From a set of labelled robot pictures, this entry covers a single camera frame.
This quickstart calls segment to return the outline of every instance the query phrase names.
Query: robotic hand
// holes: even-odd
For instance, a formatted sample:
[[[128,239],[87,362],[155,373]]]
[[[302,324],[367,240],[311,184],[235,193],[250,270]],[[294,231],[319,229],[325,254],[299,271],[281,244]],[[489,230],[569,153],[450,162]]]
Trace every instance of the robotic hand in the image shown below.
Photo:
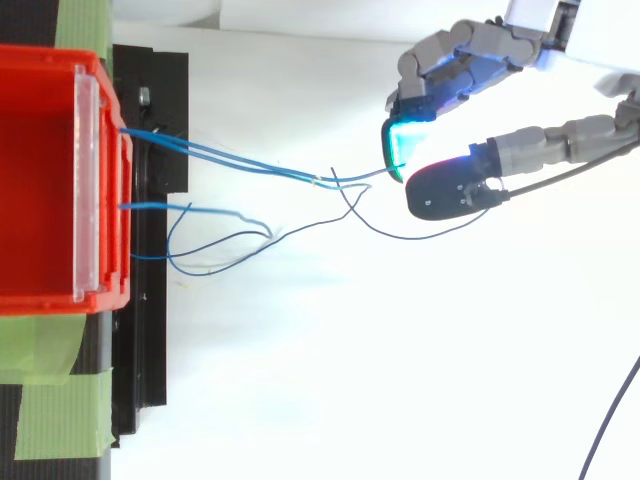
[[[401,166],[424,141],[429,122],[471,95],[535,67],[543,55],[564,53],[580,21],[579,9],[589,1],[596,0],[582,0],[582,7],[580,0],[512,0],[506,22],[501,18],[486,23],[463,20],[402,55],[398,64],[402,79],[389,97],[390,118],[382,128],[391,176],[403,181]],[[640,77],[618,76],[600,90],[610,97],[628,95],[615,117],[598,115],[559,128],[525,128],[471,145],[467,157],[423,168],[406,185],[411,213],[425,220],[443,220],[479,212],[640,146]],[[486,185],[489,178],[531,173],[559,162],[586,165],[514,192]]]

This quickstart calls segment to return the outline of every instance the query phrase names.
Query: cable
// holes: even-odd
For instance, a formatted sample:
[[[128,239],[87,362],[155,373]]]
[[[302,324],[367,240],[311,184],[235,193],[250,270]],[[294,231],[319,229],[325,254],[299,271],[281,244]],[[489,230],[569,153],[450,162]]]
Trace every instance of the cable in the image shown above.
[[[337,180],[339,180],[341,183],[350,183],[350,182],[357,182],[360,180],[365,180],[367,178],[371,178],[371,177],[375,177],[377,175],[382,175],[384,173],[388,173],[390,170],[396,168],[396,167],[391,167],[391,168],[385,168],[385,169],[381,169],[381,170],[376,170],[375,172],[371,172],[371,173],[367,173],[364,175],[358,175],[356,177],[348,177],[348,178],[340,178],[340,179],[335,179],[335,178],[331,178],[331,177],[321,177],[318,175],[313,175],[311,173],[306,173],[306,172],[301,172],[299,170],[292,170],[289,168],[283,168],[283,167],[278,167],[276,165],[270,165],[268,163],[263,163],[263,162],[258,162],[256,160],[250,160],[248,158],[244,158],[244,157],[240,157],[238,155],[233,155],[231,153],[227,153],[227,152],[223,152],[221,150],[216,150],[214,148],[210,148],[207,147],[205,145],[201,145],[198,143],[193,143],[190,142],[188,140],[184,140],[181,138],[177,138],[177,137],[172,137],[170,135],[165,135],[163,133],[154,133],[154,132],[146,132],[143,130],[131,130],[131,129],[122,129],[121,130],[122,133],[127,133],[131,136],[137,137],[137,138],[141,138],[143,140],[147,140],[149,142],[152,143],[156,143],[158,145],[162,145],[166,148],[172,148],[172,149],[176,149],[176,147],[180,150],[176,151],[180,151],[181,153],[187,153],[187,152],[191,152],[188,153],[189,155],[193,155],[196,156],[198,158],[204,158],[205,160],[209,160],[212,159],[212,157],[209,156],[200,156],[201,154],[197,154],[195,155],[195,152],[192,152],[192,150],[189,149],[183,149],[180,148],[179,145],[183,145],[185,147],[189,147],[189,148],[195,148],[197,150],[202,150],[204,152],[208,152],[223,158],[227,158],[229,160],[234,160],[236,162],[241,162],[241,163],[245,163],[248,165],[254,165],[257,167],[261,167],[262,169],[265,170],[256,170],[256,169],[252,169],[252,168],[247,168],[247,167],[241,167],[239,165],[236,164],[230,164],[229,162],[225,162],[224,160],[218,160],[215,163],[219,163],[221,165],[230,167],[230,168],[237,168],[238,170],[242,170],[242,171],[246,171],[246,172],[251,172],[251,173],[261,173],[261,174],[265,174],[266,171],[269,172],[273,172],[272,174],[278,174],[279,176],[286,176],[288,178],[293,178],[295,177],[295,179],[301,179],[301,178],[306,178],[307,180],[310,180],[311,182],[335,182],[338,183]]]
[[[624,397],[625,393],[627,393],[627,390],[629,390],[629,387],[631,386],[631,383],[633,382],[633,379],[635,378],[639,370],[640,370],[640,357],[638,357],[638,360],[636,360],[636,363],[631,369],[631,372],[629,372],[627,379],[622,384],[622,388],[620,388],[618,395],[616,395],[616,398],[613,400],[611,407],[609,407],[609,411],[607,412],[607,415],[604,417],[604,421],[602,422],[602,425],[598,430],[598,434],[596,435],[596,438],[593,441],[591,450],[589,450],[589,455],[587,455],[587,459],[584,462],[584,466],[582,467],[582,472],[580,472],[579,480],[586,479],[587,473],[589,472],[589,467],[591,466],[591,461],[593,460],[593,457],[598,451],[598,446],[600,446],[600,441],[602,440],[602,437],[604,436],[604,433],[606,432],[607,427],[609,426],[609,422],[611,422],[611,419],[613,418],[613,414],[616,413],[616,410],[618,409],[618,405],[620,405],[622,398]]]
[[[335,170],[333,168],[331,169],[331,172],[333,173],[334,176],[336,176],[336,172],[335,172]],[[358,217],[360,219],[360,221],[362,223],[364,223],[370,230],[373,230],[374,232],[379,233],[380,235],[384,235],[385,237],[393,238],[395,240],[408,240],[408,241],[431,240],[432,238],[441,237],[441,236],[446,235],[448,233],[452,233],[452,232],[455,232],[457,230],[462,230],[463,228],[466,228],[466,227],[476,223],[478,220],[480,220],[482,217],[484,217],[489,212],[489,210],[485,210],[480,215],[475,217],[473,220],[471,220],[471,221],[469,221],[469,222],[467,222],[467,223],[465,223],[463,225],[460,225],[458,227],[450,228],[449,230],[444,230],[444,231],[442,231],[440,233],[434,233],[434,234],[428,235],[426,237],[402,237],[402,236],[399,236],[399,235],[393,235],[391,233],[383,232],[382,230],[379,230],[376,227],[372,226],[369,222],[367,222],[367,220],[365,220],[365,218],[362,215],[360,215],[358,213],[358,211],[355,209],[355,207],[356,207],[355,204],[353,206],[351,205],[351,202],[349,202],[349,199],[347,198],[347,196],[345,195],[345,193],[342,190],[340,191],[340,193],[342,194],[342,198],[344,199],[345,203],[347,205],[349,205],[349,207],[351,208],[351,211],[353,211],[355,216]]]
[[[181,205],[173,205],[171,203],[159,203],[159,202],[140,202],[140,203],[123,203],[120,205],[121,210],[180,210],[182,212],[186,212],[187,210],[193,213],[213,213],[215,215],[226,215],[229,217],[236,217],[242,220],[245,223],[250,223],[252,225],[258,225],[259,227],[264,228],[269,234],[269,238],[273,238],[273,232],[264,222],[259,220],[252,220],[250,218],[245,217],[240,212],[236,212],[233,210],[222,210],[219,208],[191,208],[191,207],[183,207]]]
[[[358,203],[360,202],[360,199],[361,199],[361,198],[362,198],[362,196],[363,196],[363,195],[364,195],[364,194],[369,190],[369,188],[371,188],[371,187],[369,187],[369,186],[368,186],[368,187],[367,187],[367,188],[365,188],[362,192],[360,192],[360,194],[358,195],[358,198],[356,199],[356,201],[355,201],[355,203],[353,204],[353,206],[350,206],[350,208],[349,208],[349,210],[347,211],[347,213],[345,213],[345,214],[344,214],[344,215],[342,215],[341,217],[339,217],[339,218],[335,218],[335,219],[333,219],[333,220],[325,220],[325,221],[322,221],[322,222],[312,223],[312,224],[310,224],[310,225],[306,225],[306,226],[301,227],[301,228],[298,228],[298,229],[296,229],[296,230],[292,230],[291,232],[288,232],[288,233],[284,234],[282,237],[278,238],[277,240],[275,240],[275,241],[273,241],[273,242],[271,242],[271,243],[269,243],[269,244],[265,245],[265,246],[264,246],[264,247],[262,247],[262,248],[259,248],[259,249],[258,249],[258,250],[256,250],[255,252],[253,252],[253,253],[251,253],[251,254],[247,255],[246,257],[244,257],[244,258],[242,258],[242,259],[238,260],[237,262],[234,262],[234,263],[232,263],[231,265],[229,265],[229,266],[227,266],[227,267],[224,267],[224,268],[218,269],[218,270],[213,271],[213,272],[208,272],[208,273],[191,273],[191,272],[187,272],[187,271],[185,271],[184,269],[180,268],[180,267],[176,264],[176,262],[173,260],[173,256],[171,255],[171,250],[170,250],[171,238],[173,237],[173,234],[174,234],[174,232],[175,232],[176,228],[178,227],[178,225],[180,224],[180,222],[182,221],[182,219],[184,218],[184,216],[186,215],[186,213],[189,211],[189,208],[190,208],[190,207],[187,207],[187,208],[182,212],[182,214],[180,215],[180,217],[178,218],[178,221],[177,221],[176,223],[174,223],[174,224],[173,224],[173,226],[171,227],[171,230],[169,231],[169,236],[167,237],[167,257],[168,257],[168,260],[169,260],[169,262],[171,262],[171,265],[173,266],[173,268],[175,268],[175,269],[176,269],[177,271],[179,271],[180,273],[182,273],[182,274],[184,274],[184,275],[187,275],[187,276],[189,276],[189,277],[210,277],[210,276],[213,276],[213,275],[217,275],[217,274],[219,274],[219,273],[222,273],[222,272],[225,272],[225,271],[227,271],[227,270],[230,270],[230,269],[232,269],[233,267],[236,267],[236,266],[238,266],[238,265],[240,265],[240,264],[242,264],[242,263],[246,262],[246,261],[247,261],[247,260],[249,260],[250,258],[255,257],[256,255],[258,255],[258,254],[260,254],[260,253],[264,252],[265,250],[267,250],[267,249],[269,249],[269,248],[271,248],[271,247],[273,247],[273,246],[277,245],[278,243],[282,242],[285,238],[287,238],[287,237],[289,237],[289,236],[291,236],[291,235],[294,235],[294,234],[296,234],[296,233],[300,233],[300,232],[302,232],[302,231],[304,231],[304,230],[308,230],[308,229],[310,229],[310,228],[317,227],[317,226],[320,226],[320,225],[328,225],[328,224],[330,224],[330,223],[337,223],[337,222],[340,222],[340,221],[344,220],[344,219],[345,219],[345,218],[347,218],[347,216],[348,216],[348,215],[353,211],[353,209],[356,207],[356,205],[358,205]]]
[[[602,157],[598,158],[597,160],[594,160],[592,162],[589,162],[585,165],[582,165],[581,167],[578,168],[574,168],[573,170],[570,170],[568,172],[562,173],[560,175],[557,175],[555,177],[551,177],[548,178],[547,180],[543,180],[542,182],[538,182],[538,183],[534,183],[532,185],[529,185],[527,187],[523,187],[520,188],[518,190],[514,190],[513,192],[509,192],[509,198],[515,198],[515,197],[519,197],[521,195],[525,195],[527,193],[531,193],[534,192],[536,190],[540,190],[542,188],[546,188],[549,187],[551,185],[554,185],[556,183],[562,182],[564,180],[568,180],[570,178],[573,178],[577,175],[580,175],[581,173],[585,173],[588,172],[589,170],[592,170],[596,167],[599,167],[600,165],[603,165],[611,160],[613,160],[614,158],[617,157],[621,157],[623,155],[628,155],[629,153],[631,153],[632,150],[634,150],[635,148],[640,147],[640,141],[638,142],[634,142],[630,145],[627,145],[625,147],[619,148],[611,153],[608,153],[607,155],[603,155]]]
[[[160,257],[148,257],[148,256],[145,256],[145,255],[136,255],[134,253],[131,254],[131,257],[135,258],[136,260],[147,260],[147,261],[168,260],[169,258],[187,257],[189,255],[193,255],[194,253],[198,253],[198,252],[201,252],[203,250],[207,250],[207,249],[209,249],[211,247],[215,247],[216,245],[219,245],[219,244],[224,243],[224,242],[226,242],[228,240],[231,240],[233,238],[240,237],[240,236],[243,236],[243,235],[259,235],[259,236],[264,237],[266,239],[271,239],[272,238],[271,236],[267,235],[264,232],[245,231],[245,232],[234,233],[233,235],[229,235],[228,237],[224,237],[221,240],[216,240],[215,242],[208,243],[207,245],[205,245],[203,247],[196,248],[195,250],[190,250],[190,251],[184,252],[184,253],[174,254],[174,255],[171,255],[170,257],[169,257],[169,255],[164,255],[164,256],[160,256]]]

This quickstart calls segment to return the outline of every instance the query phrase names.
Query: orange bin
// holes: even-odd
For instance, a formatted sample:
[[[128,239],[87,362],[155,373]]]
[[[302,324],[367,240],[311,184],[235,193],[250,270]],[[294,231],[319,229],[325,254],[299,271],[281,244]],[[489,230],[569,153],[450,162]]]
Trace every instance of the orange bin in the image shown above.
[[[91,52],[0,45],[0,316],[129,301],[132,144]]]

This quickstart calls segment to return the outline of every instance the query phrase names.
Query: green light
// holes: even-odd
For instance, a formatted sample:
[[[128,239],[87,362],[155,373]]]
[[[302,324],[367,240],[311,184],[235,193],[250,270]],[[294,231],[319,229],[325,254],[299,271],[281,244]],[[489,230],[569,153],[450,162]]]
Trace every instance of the green light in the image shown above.
[[[418,147],[426,141],[429,123],[408,122],[391,126],[389,130],[391,161],[398,177],[402,178],[399,169],[411,162]]]

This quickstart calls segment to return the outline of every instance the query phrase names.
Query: green tape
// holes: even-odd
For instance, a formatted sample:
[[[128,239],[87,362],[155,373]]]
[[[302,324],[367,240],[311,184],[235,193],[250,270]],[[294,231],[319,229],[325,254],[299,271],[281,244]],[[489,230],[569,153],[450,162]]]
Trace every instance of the green tape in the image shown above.
[[[56,48],[93,50],[109,60],[111,0],[60,0]]]
[[[85,315],[0,317],[0,385],[60,385],[82,345]]]
[[[24,387],[16,460],[98,458],[113,441],[111,370]]]

